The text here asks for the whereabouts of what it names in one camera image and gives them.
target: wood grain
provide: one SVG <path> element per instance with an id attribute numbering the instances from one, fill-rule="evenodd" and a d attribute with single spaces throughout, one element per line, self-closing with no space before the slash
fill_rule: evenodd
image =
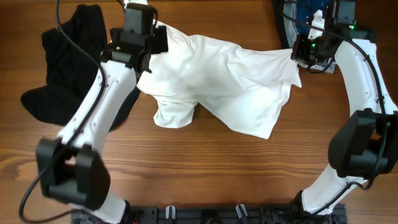
<path id="1" fill-rule="evenodd" d="M 20 223 L 20 199 L 36 176 L 34 150 L 42 136 L 53 138 L 58 126 L 36 121 L 21 105 L 26 90 L 45 85 L 41 33 L 55 27 L 54 4 L 0 1 L 0 223 Z M 107 29 L 123 25 L 120 6 L 99 3 Z M 235 42 L 247 49 L 280 48 L 270 1 L 154 1 L 160 20 L 182 32 Z M 61 4 L 62 21 L 77 1 Z M 360 1 L 357 20 L 376 32 L 379 64 L 390 94 L 398 100 L 396 1 Z M 327 165 L 331 137 L 348 119 L 341 73 L 310 75 L 301 71 L 303 88 L 292 87 L 289 102 L 271 134 L 263 140 L 234 133 L 201 106 L 193 123 L 180 129 L 156 126 L 156 101 L 142 94 L 128 120 L 106 141 L 103 159 L 112 189 L 133 205 L 224 205 L 289 202 Z M 344 199 L 350 223 L 396 223 L 398 169 L 378 177 L 374 187 L 354 190 Z M 43 199 L 38 189 L 26 214 L 43 218 L 67 209 Z M 68 219 L 55 223 L 68 223 Z"/>

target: cable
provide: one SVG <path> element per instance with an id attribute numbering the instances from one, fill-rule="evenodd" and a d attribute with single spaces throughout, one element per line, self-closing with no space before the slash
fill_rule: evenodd
<path id="1" fill-rule="evenodd" d="M 322 31 L 324 33 L 327 33 L 327 34 L 333 35 L 335 37 L 338 37 L 338 38 L 348 42 L 352 46 L 354 46 L 363 55 L 363 57 L 368 62 L 369 66 L 370 66 L 370 68 L 372 70 L 372 73 L 373 73 L 373 76 L 374 76 L 374 81 L 376 82 L 377 95 L 378 95 L 378 98 L 379 98 L 378 102 L 379 102 L 379 105 L 380 105 L 381 119 L 382 119 L 382 125 L 383 125 L 379 154 L 377 155 L 376 164 L 374 166 L 373 174 L 372 174 L 371 178 L 369 178 L 368 184 L 364 187 L 362 184 L 360 184 L 358 182 L 347 183 L 347 186 L 335 198 L 333 198 L 329 203 L 327 203 L 325 206 L 323 206 L 322 208 L 317 210 L 315 213 L 311 214 L 310 215 L 310 217 L 311 217 L 311 216 L 315 216 L 315 215 L 319 214 L 320 212 L 324 211 L 324 209 L 327 209 L 330 205 L 335 203 L 352 185 L 357 185 L 362 190 L 369 190 L 372 187 L 374 179 L 378 176 L 377 171 L 379 170 L 380 161 L 381 161 L 381 158 L 382 158 L 382 156 L 384 154 L 384 148 L 386 147 L 387 115 L 386 115 L 386 109 L 384 107 L 384 96 L 383 96 L 382 91 L 381 91 L 379 76 L 377 74 L 376 68 L 374 67 L 374 65 L 373 65 L 373 63 L 372 63 L 372 61 L 370 59 L 370 56 L 368 54 L 366 54 L 366 52 L 358 44 L 355 44 L 355 42 L 353 42 L 352 40 L 350 40 L 350 39 L 348 39 L 348 38 L 346 38 L 346 37 L 344 37 L 342 35 L 327 31 L 327 30 L 322 29 L 322 28 L 318 28 L 318 27 L 315 27 L 315 26 L 311 26 L 311 25 L 305 24 L 305 23 L 303 23 L 303 22 L 301 22 L 301 21 L 299 21 L 297 19 L 293 19 L 293 18 L 289 17 L 288 15 L 284 14 L 283 6 L 285 4 L 289 4 L 289 3 L 298 4 L 298 5 L 301 5 L 301 6 L 304 6 L 304 7 L 309 7 L 308 5 L 306 5 L 304 3 L 301 3 L 301 2 L 286 1 L 285 3 L 281 4 L 281 10 L 280 10 L 280 13 L 282 14 L 282 16 L 284 18 L 286 18 L 286 19 L 288 19 L 288 20 L 290 20 L 290 21 L 292 21 L 292 22 L 294 22 L 294 23 L 296 23 L 296 24 L 298 24 L 300 26 L 304 26 L 304 27 L 308 27 L 308 28 L 311 28 L 311 29 L 319 30 L 319 31 Z"/>
<path id="2" fill-rule="evenodd" d="M 31 183 L 29 188 L 26 190 L 26 192 L 25 192 L 25 194 L 24 194 L 24 196 L 23 196 L 23 198 L 21 200 L 21 204 L 19 205 L 19 218 L 25 223 L 46 223 L 46 222 L 50 222 L 50 221 L 56 220 L 58 218 L 64 217 L 65 215 L 69 215 L 69 214 L 71 214 L 73 212 L 85 213 L 85 214 L 89 215 L 91 218 L 93 218 L 95 220 L 99 220 L 98 217 L 93 216 L 92 214 L 86 212 L 85 210 L 79 210 L 79 209 L 72 209 L 72 210 L 69 210 L 67 212 L 64 212 L 64 213 L 61 213 L 59 215 L 56 215 L 56 216 L 53 216 L 53 217 L 50 217 L 50 218 L 46 218 L 46 219 L 43 219 L 43 220 L 29 220 L 28 218 L 26 218 L 24 216 L 24 208 L 25 208 L 26 201 L 29 198 L 29 196 L 32 193 L 32 191 L 35 188 L 35 186 L 37 185 L 37 183 L 39 183 L 40 178 L 48 171 L 48 169 L 50 167 L 52 167 L 54 165 L 55 162 L 57 162 L 63 156 L 63 153 L 71 146 L 72 142 L 81 133 L 81 131 L 83 130 L 85 124 L 89 120 L 91 114 L 94 112 L 97 104 L 100 102 L 100 99 L 101 99 L 101 97 L 102 97 L 102 95 L 104 93 L 104 90 L 106 88 L 106 75 L 105 75 L 105 71 L 104 71 L 103 67 L 90 54 L 85 52 L 76 43 L 74 43 L 74 41 L 72 41 L 71 38 L 69 38 L 69 36 L 67 36 L 66 33 L 63 31 L 62 26 L 60 24 L 60 18 L 59 18 L 59 13 L 58 13 L 59 4 L 60 4 L 60 0 L 56 0 L 56 3 L 55 3 L 55 17 L 56 17 L 57 25 L 58 25 L 58 28 L 60 29 L 61 34 L 69 41 L 69 43 L 71 43 L 74 47 L 76 47 L 76 49 L 79 52 L 81 52 L 83 55 L 85 55 L 87 58 L 89 58 L 99 68 L 99 70 L 101 72 L 101 76 L 102 76 L 102 82 L 101 82 L 101 88 L 99 89 L 99 93 L 98 93 L 93 105 L 91 106 L 91 108 L 87 112 L 86 116 L 81 121 L 80 125 L 76 128 L 76 131 L 73 133 L 72 137 L 69 139 L 69 141 L 66 143 L 66 145 L 64 145 L 61 148 L 61 150 L 59 150 L 56 153 L 56 155 L 54 156 L 54 158 L 51 161 L 51 163 L 49 165 L 47 165 L 46 167 L 44 167 L 44 169 L 38 174 L 37 178 Z"/>
<path id="3" fill-rule="evenodd" d="M 307 67 L 307 72 L 308 72 L 309 74 L 321 74 L 321 73 L 324 73 L 326 70 L 328 70 L 328 68 L 330 67 L 330 65 L 332 65 L 332 63 L 333 63 L 334 61 L 335 61 L 335 58 L 332 58 L 332 59 L 330 60 L 330 62 L 328 63 L 328 65 L 327 65 L 325 68 L 323 68 L 321 71 L 318 71 L 318 72 L 312 72 L 312 71 L 310 71 L 311 67 L 313 66 L 313 65 L 310 65 L 310 66 Z"/>

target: folded black clothing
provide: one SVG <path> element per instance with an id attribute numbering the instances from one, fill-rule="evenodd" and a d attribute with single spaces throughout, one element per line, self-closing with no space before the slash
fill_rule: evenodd
<path id="1" fill-rule="evenodd" d="M 101 8 L 79 5 L 72 18 L 61 25 L 65 33 L 100 63 L 107 38 Z M 42 34 L 46 52 L 47 85 L 21 96 L 25 109 L 39 121 L 66 125 L 79 108 L 98 72 L 98 67 L 72 46 L 58 29 Z M 111 130 L 123 123 L 140 91 L 137 87 L 126 98 Z"/>

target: wooden tabletop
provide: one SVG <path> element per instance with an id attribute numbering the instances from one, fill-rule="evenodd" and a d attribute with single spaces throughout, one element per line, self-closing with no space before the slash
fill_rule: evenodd
<path id="1" fill-rule="evenodd" d="M 67 21 L 79 2 L 64 0 Z M 112 0 L 98 1 L 107 29 L 123 26 Z M 153 1 L 160 20 L 182 32 L 235 42 L 247 49 L 280 48 L 271 1 Z M 361 0 L 356 19 L 373 27 L 378 60 L 392 99 L 398 102 L 398 1 Z M 60 127 L 35 120 L 21 105 L 23 92 L 45 85 L 41 33 L 55 27 L 51 0 L 0 0 L 0 223 L 20 223 L 17 209 L 37 175 L 35 147 Z M 270 139 L 235 133 L 201 106 L 193 123 L 180 129 L 154 124 L 157 103 L 142 94 L 128 120 L 106 141 L 103 159 L 111 188 L 132 205 L 235 205 L 287 203 L 311 185 L 328 164 L 331 137 L 349 116 L 341 73 L 300 72 Z M 349 223 L 397 223 L 398 169 L 376 179 L 367 192 L 344 200 Z M 44 218 L 68 207 L 42 198 L 36 189 L 26 214 Z M 68 218 L 61 222 L 68 223 Z"/>

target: wooden table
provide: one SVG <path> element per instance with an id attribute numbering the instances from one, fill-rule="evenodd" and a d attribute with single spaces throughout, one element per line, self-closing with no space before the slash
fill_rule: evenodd
<path id="1" fill-rule="evenodd" d="M 69 20 L 77 2 L 62 1 Z M 80 1 L 88 4 L 94 1 Z M 100 1 L 107 29 L 123 25 L 120 6 Z M 271 1 L 153 1 L 160 20 L 186 34 L 203 34 L 247 49 L 280 48 Z M 390 94 L 398 101 L 397 1 L 358 1 L 357 20 L 374 28 L 379 64 Z M 40 123 L 21 105 L 23 92 L 45 85 L 41 33 L 55 27 L 51 0 L 0 0 L 0 223 L 20 223 L 17 208 L 37 175 L 35 146 L 54 137 L 58 126 Z M 328 164 L 331 137 L 348 119 L 348 99 L 340 72 L 301 72 L 303 88 L 292 87 L 269 140 L 234 133 L 206 109 L 180 129 L 154 124 L 157 103 L 142 94 L 130 117 L 106 141 L 103 159 L 111 188 L 133 205 L 234 205 L 286 203 Z M 377 178 L 343 202 L 350 223 L 397 223 L 398 169 Z M 67 206 L 43 199 L 36 189 L 26 214 L 43 218 Z M 68 223 L 68 218 L 61 222 Z"/>

